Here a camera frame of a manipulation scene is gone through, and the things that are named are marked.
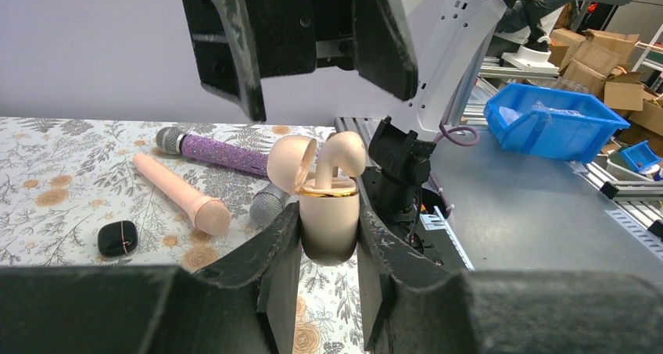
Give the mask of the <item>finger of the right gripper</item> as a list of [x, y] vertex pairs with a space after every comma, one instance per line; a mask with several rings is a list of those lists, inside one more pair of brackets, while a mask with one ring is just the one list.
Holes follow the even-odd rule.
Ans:
[[255, 32], [246, 0], [182, 0], [202, 88], [267, 120]]
[[407, 101], [418, 63], [402, 0], [353, 0], [354, 66], [375, 86]]

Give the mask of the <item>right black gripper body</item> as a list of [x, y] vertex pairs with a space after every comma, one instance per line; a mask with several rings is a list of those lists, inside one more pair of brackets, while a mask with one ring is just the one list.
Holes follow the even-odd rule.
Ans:
[[353, 70], [352, 0], [245, 0], [261, 77]]

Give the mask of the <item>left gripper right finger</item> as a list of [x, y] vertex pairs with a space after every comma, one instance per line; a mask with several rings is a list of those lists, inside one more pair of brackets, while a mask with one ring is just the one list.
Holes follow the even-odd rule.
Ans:
[[659, 353], [662, 293], [626, 274], [449, 273], [361, 209], [357, 265], [372, 353]]

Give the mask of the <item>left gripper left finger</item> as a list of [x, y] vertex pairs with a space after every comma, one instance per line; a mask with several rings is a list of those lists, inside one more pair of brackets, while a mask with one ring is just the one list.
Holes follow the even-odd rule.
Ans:
[[299, 206], [216, 262], [8, 267], [4, 353], [290, 353], [301, 249]]

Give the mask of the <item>beige wireless earbud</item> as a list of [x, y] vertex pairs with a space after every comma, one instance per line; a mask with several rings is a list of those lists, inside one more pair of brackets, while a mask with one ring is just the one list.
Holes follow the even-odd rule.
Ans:
[[349, 177], [359, 177], [366, 168], [366, 158], [364, 143], [358, 133], [336, 133], [324, 143], [318, 153], [315, 188], [326, 190], [332, 187], [335, 167]]

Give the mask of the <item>beige earbud charging case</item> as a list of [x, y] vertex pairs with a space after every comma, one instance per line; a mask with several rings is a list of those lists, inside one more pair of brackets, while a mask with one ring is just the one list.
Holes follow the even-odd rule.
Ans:
[[278, 140], [267, 160], [267, 176], [281, 190], [299, 197], [301, 242], [306, 256], [321, 266], [347, 261], [357, 243], [360, 210], [355, 177], [333, 170], [330, 189], [316, 189], [317, 141], [299, 135]]

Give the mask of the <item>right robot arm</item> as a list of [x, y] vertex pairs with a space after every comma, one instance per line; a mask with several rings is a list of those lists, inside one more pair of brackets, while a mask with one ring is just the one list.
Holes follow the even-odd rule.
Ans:
[[[261, 81], [336, 66], [400, 104], [393, 125], [430, 141], [506, 9], [526, 0], [182, 0], [198, 75], [254, 123]], [[631, 0], [587, 0], [624, 5]]]

